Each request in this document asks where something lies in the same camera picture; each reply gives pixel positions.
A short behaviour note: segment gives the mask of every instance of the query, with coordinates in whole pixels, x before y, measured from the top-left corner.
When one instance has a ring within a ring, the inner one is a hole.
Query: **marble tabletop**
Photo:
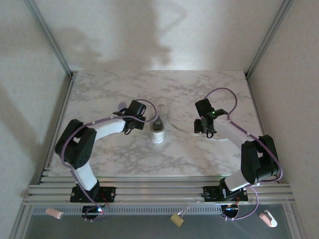
[[[76,77],[60,134],[72,119],[83,122],[109,117],[118,104],[133,99],[168,101],[169,122],[161,144],[150,141],[149,123],[144,130],[129,135],[119,133],[95,142],[90,164],[96,176],[227,176],[240,168],[240,150],[232,142],[193,134],[198,118],[194,103],[218,87],[232,89],[238,107],[234,122],[261,135],[256,112],[243,72],[211,71],[80,71]],[[230,111],[234,105],[228,91],[213,93],[209,100],[215,109]],[[145,116],[151,116],[147,105]],[[70,176],[55,154],[49,176]]]

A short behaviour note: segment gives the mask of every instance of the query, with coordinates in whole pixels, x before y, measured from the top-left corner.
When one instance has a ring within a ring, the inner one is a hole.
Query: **white wall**
[[[23,1],[0,7],[0,238],[43,164],[64,72]]]
[[[309,239],[318,238],[319,1],[295,0],[251,81]]]
[[[282,0],[36,0],[72,70],[247,70]]]

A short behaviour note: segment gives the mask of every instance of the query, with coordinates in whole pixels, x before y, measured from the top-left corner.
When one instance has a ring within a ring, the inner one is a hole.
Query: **white marble surface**
[[[245,129],[260,135],[254,106],[243,72],[209,71],[139,71],[79,72],[70,96],[61,132],[71,119],[83,122],[98,120],[117,111],[119,102],[133,99],[156,102],[166,97],[169,121],[190,133],[182,132],[166,122],[165,139],[153,144],[149,124],[130,135],[119,133],[95,142],[90,164],[96,176],[220,176],[240,168],[240,150],[218,135],[207,139],[193,132],[198,118],[194,103],[218,87],[228,87],[238,96],[238,107],[232,119]],[[227,91],[209,97],[215,109],[230,111],[234,105]],[[151,106],[147,105],[146,117]],[[49,176],[69,176],[54,155]]]

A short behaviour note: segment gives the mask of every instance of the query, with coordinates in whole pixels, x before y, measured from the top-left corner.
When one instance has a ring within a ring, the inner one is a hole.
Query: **white sneaker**
[[[162,143],[164,140],[165,122],[168,115],[167,100],[164,97],[159,97],[155,103],[158,118],[151,123],[151,140],[153,143]]]

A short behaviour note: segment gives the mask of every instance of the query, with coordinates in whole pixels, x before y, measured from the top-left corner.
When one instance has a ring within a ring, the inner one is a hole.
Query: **purple cable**
[[[230,119],[231,113],[233,113],[233,111],[236,109],[237,104],[238,104],[238,99],[237,99],[236,94],[235,94],[231,89],[229,89],[229,88],[220,87],[220,88],[216,88],[216,89],[212,90],[211,92],[209,92],[209,93],[207,94],[207,96],[205,96],[205,99],[206,99],[211,93],[213,93],[213,92],[215,92],[215,91],[218,91],[218,90],[227,90],[227,91],[229,91],[229,92],[234,96],[234,98],[235,98],[235,105],[234,105],[234,107],[231,109],[231,111],[230,111],[230,112],[228,113],[228,115],[227,115],[227,119],[230,121],[230,123],[231,123],[233,126],[235,126],[236,128],[238,128],[240,131],[242,131],[244,134],[249,135],[252,139],[254,139],[255,141],[257,141],[257,142],[266,150],[266,152],[272,157],[272,159],[276,162],[276,164],[277,164],[277,166],[278,166],[278,168],[279,168],[279,171],[280,171],[279,177],[276,177],[275,179],[271,179],[271,180],[262,180],[262,182],[277,182],[277,181],[279,181],[279,180],[283,177],[283,168],[282,168],[282,166],[281,166],[279,160],[276,158],[276,156],[269,150],[269,148],[268,148],[262,141],[260,141],[259,138],[257,138],[256,136],[254,136],[254,135],[252,135],[252,134],[248,134],[248,131],[246,131],[245,129],[243,129],[242,127],[240,127],[239,125],[237,125],[235,122],[231,121],[231,119]],[[234,217],[232,220],[240,220],[240,219],[247,218],[247,217],[249,217],[250,215],[252,215],[252,214],[257,210],[258,204],[259,204],[258,194],[257,194],[256,190],[252,187],[252,185],[249,185],[249,187],[250,187],[250,188],[255,192],[255,194],[256,194],[257,203],[256,203],[255,209],[254,209],[252,212],[250,212],[249,214],[245,215],[245,216],[242,216],[242,217],[240,217],[240,218]]]
[[[75,179],[75,182],[78,183],[80,189],[82,190],[82,192],[84,193],[84,195],[89,199],[89,201],[90,201],[91,203],[93,203],[96,207],[98,207],[98,208],[100,208],[100,209],[102,210],[102,216],[99,217],[99,218],[96,217],[95,219],[91,219],[91,220],[90,220],[91,222],[102,219],[102,218],[104,217],[104,215],[105,215],[105,214],[104,214],[104,209],[103,209],[99,204],[97,204],[97,203],[87,194],[85,188],[84,188],[83,185],[80,183],[79,178],[76,176],[75,171],[74,171],[74,168],[73,168],[70,164],[68,164],[68,163],[66,163],[66,162],[64,161],[64,154],[65,154],[66,146],[69,144],[69,142],[73,139],[73,137],[74,137],[81,129],[83,129],[84,127],[87,127],[87,126],[91,126],[91,125],[93,125],[93,124],[103,123],[103,122],[106,122],[106,121],[109,121],[109,120],[115,120],[115,119],[124,119],[124,118],[133,118],[133,119],[135,119],[135,120],[137,120],[137,121],[144,122],[144,123],[148,123],[148,122],[152,122],[152,121],[156,120],[156,118],[157,118],[157,110],[156,110],[156,108],[155,108],[155,105],[154,105],[152,102],[150,102],[150,101],[148,101],[148,100],[144,100],[144,99],[137,99],[136,101],[144,101],[144,102],[147,102],[147,103],[151,104],[151,106],[152,106],[152,107],[154,108],[154,110],[155,110],[155,115],[154,115],[151,119],[148,119],[148,120],[141,120],[141,119],[139,119],[139,118],[137,118],[137,117],[134,117],[134,116],[115,116],[115,117],[107,117],[107,118],[99,119],[99,120],[94,121],[94,122],[85,123],[85,124],[83,124],[82,126],[80,126],[79,128],[77,128],[77,129],[66,139],[65,143],[64,143],[63,146],[62,146],[62,150],[61,150],[61,162],[62,162],[62,164],[70,170],[70,173],[71,173],[71,175],[73,176],[73,178]]]

